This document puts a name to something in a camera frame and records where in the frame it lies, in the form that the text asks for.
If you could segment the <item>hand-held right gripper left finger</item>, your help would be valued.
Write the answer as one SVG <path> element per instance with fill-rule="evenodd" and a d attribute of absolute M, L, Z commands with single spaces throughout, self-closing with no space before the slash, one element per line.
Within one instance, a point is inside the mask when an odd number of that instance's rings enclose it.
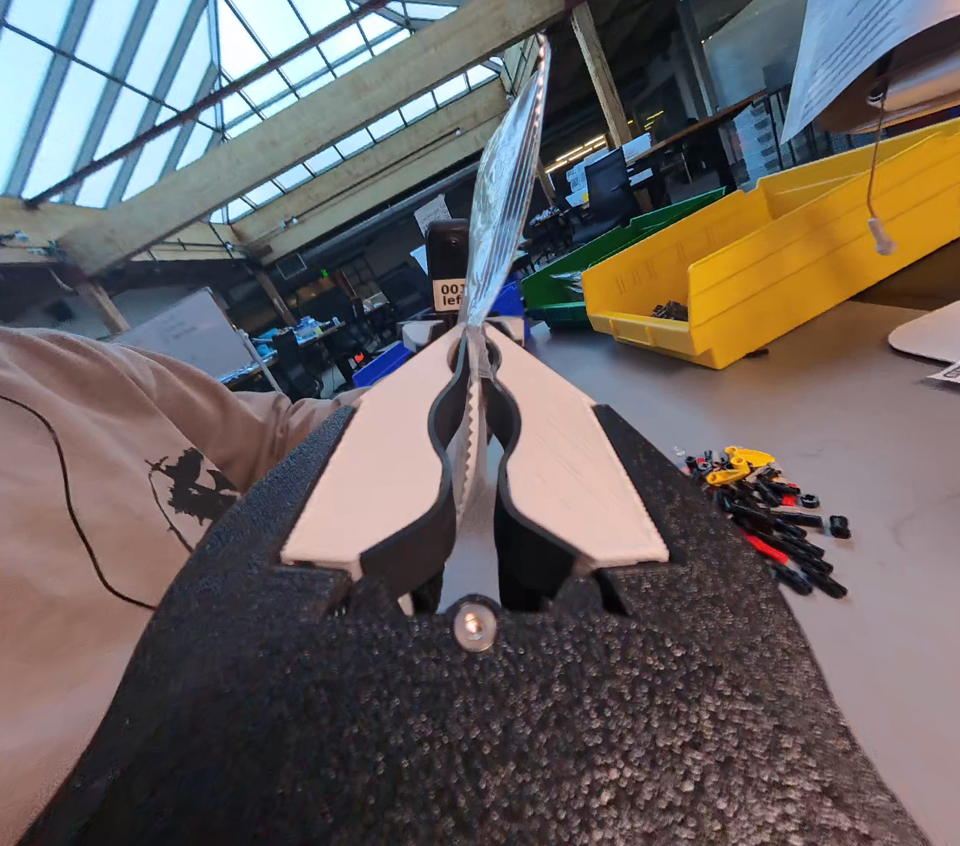
<path fill-rule="evenodd" d="M 281 549 L 281 563 L 374 579 L 435 599 L 457 533 L 450 447 L 465 418 L 467 347 L 456 326 L 348 409 Z"/>

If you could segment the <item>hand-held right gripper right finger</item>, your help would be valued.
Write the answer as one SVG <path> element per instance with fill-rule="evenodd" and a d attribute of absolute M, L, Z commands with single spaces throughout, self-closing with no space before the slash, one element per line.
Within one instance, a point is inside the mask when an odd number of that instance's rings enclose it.
<path fill-rule="evenodd" d="M 627 468 L 634 429 L 536 359 L 485 329 L 486 427 L 502 450 L 493 539 L 499 602 L 545 610 L 569 580 L 669 562 L 669 544 Z"/>

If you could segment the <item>green storage bin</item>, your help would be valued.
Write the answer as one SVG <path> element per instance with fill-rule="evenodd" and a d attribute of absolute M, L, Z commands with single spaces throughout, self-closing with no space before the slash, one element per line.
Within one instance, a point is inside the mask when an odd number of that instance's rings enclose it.
<path fill-rule="evenodd" d="M 725 187 L 691 197 L 678 204 L 669 204 L 630 219 L 627 225 L 611 228 L 584 241 L 576 249 L 548 263 L 533 275 L 522 279 L 522 293 L 528 317 L 551 328 L 588 328 L 585 297 L 571 295 L 555 282 L 552 274 L 582 271 L 605 262 L 610 257 L 670 227 L 676 222 L 714 204 L 726 195 Z"/>

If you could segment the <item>clear plastic bag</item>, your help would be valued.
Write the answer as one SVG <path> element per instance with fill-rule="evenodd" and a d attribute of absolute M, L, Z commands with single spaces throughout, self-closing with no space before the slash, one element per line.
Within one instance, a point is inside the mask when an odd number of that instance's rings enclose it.
<path fill-rule="evenodd" d="M 514 263 L 537 178 L 551 49 L 544 33 L 536 34 L 534 43 L 534 71 L 486 144 L 474 185 L 459 317 L 468 368 L 455 489 L 459 530 L 483 504 L 488 450 L 484 384 L 493 378 L 485 324 Z"/>

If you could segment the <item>pile of small building pieces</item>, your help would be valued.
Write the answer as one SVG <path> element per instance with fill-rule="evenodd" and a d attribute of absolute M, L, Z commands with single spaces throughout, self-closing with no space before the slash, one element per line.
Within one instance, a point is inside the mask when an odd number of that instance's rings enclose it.
<path fill-rule="evenodd" d="M 801 597 L 819 592 L 846 600 L 827 544 L 848 544 L 848 516 L 829 513 L 821 498 L 788 478 L 770 452 L 727 445 L 685 452 L 674 448 L 679 470 L 757 554 L 774 582 Z"/>

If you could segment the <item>yellow storage bin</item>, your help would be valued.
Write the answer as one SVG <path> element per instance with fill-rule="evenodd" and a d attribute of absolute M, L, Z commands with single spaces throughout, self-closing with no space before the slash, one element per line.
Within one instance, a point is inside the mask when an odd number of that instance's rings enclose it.
<path fill-rule="evenodd" d="M 595 331 L 721 370 L 958 240 L 959 127 L 761 178 L 582 273 Z M 655 318 L 678 301 L 689 321 Z"/>

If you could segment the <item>person's left forearm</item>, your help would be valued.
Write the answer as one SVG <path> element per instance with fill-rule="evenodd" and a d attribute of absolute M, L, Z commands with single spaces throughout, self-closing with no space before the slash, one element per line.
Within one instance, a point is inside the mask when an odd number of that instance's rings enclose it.
<path fill-rule="evenodd" d="M 231 395 L 242 408 L 245 418 L 253 421 L 251 432 L 258 462 L 269 469 L 339 408 L 355 405 L 364 393 L 364 389 L 354 388 L 332 398 L 304 397 L 296 401 L 278 392 L 236 392 Z"/>

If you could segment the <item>grey desk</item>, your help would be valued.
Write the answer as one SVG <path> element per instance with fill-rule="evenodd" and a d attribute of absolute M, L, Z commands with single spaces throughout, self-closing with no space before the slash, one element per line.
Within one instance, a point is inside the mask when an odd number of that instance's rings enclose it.
<path fill-rule="evenodd" d="M 534 327 L 534 354 L 652 441 L 653 499 L 704 527 L 687 565 L 616 582 L 625 644 L 602 623 L 522 682 L 498 776 L 457 782 L 476 822 L 434 844 L 958 844 L 958 394 L 886 337 L 911 310 L 849 301 L 710 372 L 585 330 Z M 765 449 L 845 515 L 815 531 L 834 599 L 776 584 L 670 476 L 680 449 Z"/>

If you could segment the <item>blue storage bin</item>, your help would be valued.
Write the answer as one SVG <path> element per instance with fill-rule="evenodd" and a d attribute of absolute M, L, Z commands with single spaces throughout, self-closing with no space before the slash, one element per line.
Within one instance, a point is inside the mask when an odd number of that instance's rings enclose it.
<path fill-rule="evenodd" d="M 523 316 L 525 318 L 525 344 L 518 344 L 520 347 L 525 347 L 531 338 L 531 329 L 526 320 L 522 292 L 520 289 L 520 281 L 518 279 L 512 278 L 508 280 L 508 282 L 501 288 L 496 300 L 494 301 L 491 311 L 487 316 L 487 321 L 489 321 L 491 316 L 495 315 L 516 315 Z M 410 323 L 446 322 L 440 319 L 433 319 L 416 320 Z M 410 352 L 408 349 L 404 348 L 402 344 L 401 329 L 401 339 L 393 343 L 389 348 L 387 348 L 386 351 L 379 354 L 376 359 L 372 360 L 369 364 L 356 372 L 354 375 L 354 384 L 356 387 L 373 386 L 379 381 L 385 379 L 391 373 L 398 370 L 416 354 L 416 352 Z"/>

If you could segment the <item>white slanted pole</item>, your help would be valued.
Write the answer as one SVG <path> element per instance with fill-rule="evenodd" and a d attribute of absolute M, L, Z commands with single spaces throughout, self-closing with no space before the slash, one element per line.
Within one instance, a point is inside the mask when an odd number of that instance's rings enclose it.
<path fill-rule="evenodd" d="M 264 355 L 259 351 L 258 346 L 255 344 L 254 340 L 246 333 L 242 328 L 238 330 L 238 335 L 241 337 L 243 342 L 246 345 L 247 350 L 252 356 L 254 363 L 256 364 L 256 370 L 265 378 L 266 382 L 270 384 L 270 387 L 276 392 L 282 392 L 282 386 L 277 382 L 273 373 L 270 369 L 269 359 L 270 354 L 265 358 Z"/>

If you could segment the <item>black office chair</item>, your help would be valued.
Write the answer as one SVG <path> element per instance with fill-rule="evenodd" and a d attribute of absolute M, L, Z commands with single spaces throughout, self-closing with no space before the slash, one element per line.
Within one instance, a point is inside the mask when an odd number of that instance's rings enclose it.
<path fill-rule="evenodd" d="M 587 204 L 596 221 L 623 226 L 638 206 L 621 147 L 607 152 L 584 168 Z"/>

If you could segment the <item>mobile whiteboard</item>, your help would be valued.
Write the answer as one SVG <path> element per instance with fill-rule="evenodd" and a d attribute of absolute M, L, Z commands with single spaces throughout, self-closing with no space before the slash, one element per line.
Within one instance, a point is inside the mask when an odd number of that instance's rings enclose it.
<path fill-rule="evenodd" d="M 258 366 L 258 354 L 204 287 L 110 340 L 185 363 L 221 381 Z"/>

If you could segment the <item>person's beige hoodie torso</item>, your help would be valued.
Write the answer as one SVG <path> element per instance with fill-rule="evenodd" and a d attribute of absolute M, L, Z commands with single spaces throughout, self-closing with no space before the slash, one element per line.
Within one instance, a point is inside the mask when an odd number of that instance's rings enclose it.
<path fill-rule="evenodd" d="M 1 394 L 51 422 L 107 579 L 155 606 L 207 530 L 283 459 L 259 465 L 233 393 L 145 350 L 2 328 Z M 151 613 L 100 585 L 50 436 L 3 401 L 1 574 L 1 841 L 15 844 L 89 744 Z"/>

